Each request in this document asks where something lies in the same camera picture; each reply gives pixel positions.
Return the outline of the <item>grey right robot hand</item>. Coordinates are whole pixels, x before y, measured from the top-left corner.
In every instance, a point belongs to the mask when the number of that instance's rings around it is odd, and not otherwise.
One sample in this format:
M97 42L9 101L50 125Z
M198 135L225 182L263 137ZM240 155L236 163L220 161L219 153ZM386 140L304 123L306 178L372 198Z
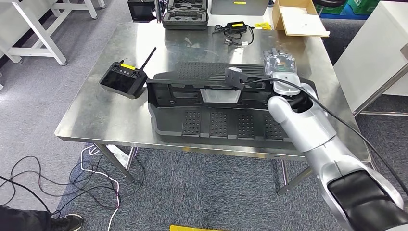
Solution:
M272 76L275 72L297 72L295 58L289 53L272 48L263 51L263 56L264 73L267 76Z

